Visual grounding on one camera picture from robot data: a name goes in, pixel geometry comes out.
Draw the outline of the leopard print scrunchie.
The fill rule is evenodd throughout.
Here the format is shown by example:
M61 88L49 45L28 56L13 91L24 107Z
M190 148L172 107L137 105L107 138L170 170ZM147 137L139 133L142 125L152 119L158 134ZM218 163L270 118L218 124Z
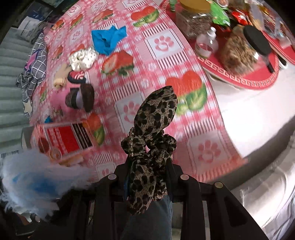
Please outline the leopard print scrunchie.
M126 201L132 215L144 213L167 194L166 163L176 149L176 140L164 129L172 122L177 105L172 86L155 90L140 105L129 135L121 142L128 155Z

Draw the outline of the light blue fluffy cloth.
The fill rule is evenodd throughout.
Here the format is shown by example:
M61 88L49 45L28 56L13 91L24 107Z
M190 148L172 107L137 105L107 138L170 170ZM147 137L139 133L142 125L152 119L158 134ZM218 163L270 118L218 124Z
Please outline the light blue fluffy cloth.
M91 175L88 167L54 164L39 150L26 150L5 157L1 163L1 201L5 210L45 219L59 209L56 200L68 191L87 189Z

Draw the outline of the beige sock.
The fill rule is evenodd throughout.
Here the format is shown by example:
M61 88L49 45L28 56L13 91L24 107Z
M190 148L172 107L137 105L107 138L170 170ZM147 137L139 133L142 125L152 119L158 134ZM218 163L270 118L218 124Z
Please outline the beige sock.
M53 86L56 89L63 88L67 84L67 76L72 71L72 67L68 64L62 64L53 78Z

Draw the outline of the grey checked blanket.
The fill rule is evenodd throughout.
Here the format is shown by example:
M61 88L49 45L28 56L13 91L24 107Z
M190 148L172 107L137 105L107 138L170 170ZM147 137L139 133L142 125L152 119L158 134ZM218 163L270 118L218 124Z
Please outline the grey checked blanket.
M16 79L16 86L22 90L23 113L30 119L33 112L32 95L46 77L47 48L44 33L34 43L23 72Z

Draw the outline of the black lid glass jar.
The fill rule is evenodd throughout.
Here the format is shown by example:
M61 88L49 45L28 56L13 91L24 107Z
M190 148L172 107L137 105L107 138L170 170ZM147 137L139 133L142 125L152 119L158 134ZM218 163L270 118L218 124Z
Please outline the black lid glass jar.
M236 25L220 52L224 69L234 76L250 74L262 67L274 72L271 47L260 30L251 25Z

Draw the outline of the white dotted scrunchie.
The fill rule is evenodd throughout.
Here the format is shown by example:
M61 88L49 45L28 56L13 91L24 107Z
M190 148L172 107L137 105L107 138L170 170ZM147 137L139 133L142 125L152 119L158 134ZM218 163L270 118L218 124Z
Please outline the white dotted scrunchie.
M98 53L93 47L80 49L69 56L69 63L73 71L90 69L98 58Z

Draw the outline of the yellow lid glass jar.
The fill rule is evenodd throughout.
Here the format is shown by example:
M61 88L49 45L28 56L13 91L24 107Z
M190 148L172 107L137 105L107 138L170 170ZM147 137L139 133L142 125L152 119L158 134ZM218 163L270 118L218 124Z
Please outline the yellow lid glass jar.
M182 0L175 5L176 26L187 40L206 33L213 22L211 5L206 0Z

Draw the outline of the pink strawberry checked tablecloth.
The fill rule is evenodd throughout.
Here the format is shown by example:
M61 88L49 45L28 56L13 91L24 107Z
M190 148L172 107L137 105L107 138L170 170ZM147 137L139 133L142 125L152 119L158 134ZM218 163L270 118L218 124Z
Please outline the pink strawberry checked tablecloth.
M183 96L165 132L177 141L173 161L198 181L210 182L246 164L225 130L213 88L192 47L173 21L153 1L78 1L60 18L44 40L48 47L46 79L34 91L31 124L47 117L55 122L85 119L83 111L66 114L56 100L53 78L71 52L93 45L93 30L126 28L115 50L131 55L131 70L103 73L106 56L86 70L95 90L94 109L103 131L95 133L100 146L86 160L102 178L124 163L122 139L133 126L136 112L154 90L171 83Z

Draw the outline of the pink black rolled sock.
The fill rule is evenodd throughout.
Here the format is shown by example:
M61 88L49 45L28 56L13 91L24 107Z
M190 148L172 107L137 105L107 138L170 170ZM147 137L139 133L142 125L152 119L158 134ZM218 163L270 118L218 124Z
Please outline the pink black rolled sock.
M69 82L73 84L84 84L86 83L86 77L84 71L70 71L67 75Z

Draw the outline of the red cardboard box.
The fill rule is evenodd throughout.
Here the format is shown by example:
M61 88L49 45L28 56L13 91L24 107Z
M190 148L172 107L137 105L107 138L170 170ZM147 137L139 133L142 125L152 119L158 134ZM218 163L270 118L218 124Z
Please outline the red cardboard box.
M81 164L84 157L98 146L86 121L37 124L30 144L52 163L67 167Z

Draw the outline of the small clear bottle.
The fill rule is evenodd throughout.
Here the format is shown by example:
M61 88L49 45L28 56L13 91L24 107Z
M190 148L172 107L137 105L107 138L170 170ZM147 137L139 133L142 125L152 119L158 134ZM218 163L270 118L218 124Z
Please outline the small clear bottle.
M202 58L207 59L218 50L218 42L216 40L216 29L210 29L200 34L195 42L195 52Z

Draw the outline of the green snack packet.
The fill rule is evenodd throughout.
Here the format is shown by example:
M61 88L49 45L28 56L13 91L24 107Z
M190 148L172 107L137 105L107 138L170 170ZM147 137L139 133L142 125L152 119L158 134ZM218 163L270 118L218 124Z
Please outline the green snack packet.
M207 1L211 6L211 16L213 23L216 25L223 25L230 27L230 19L226 12L214 1Z

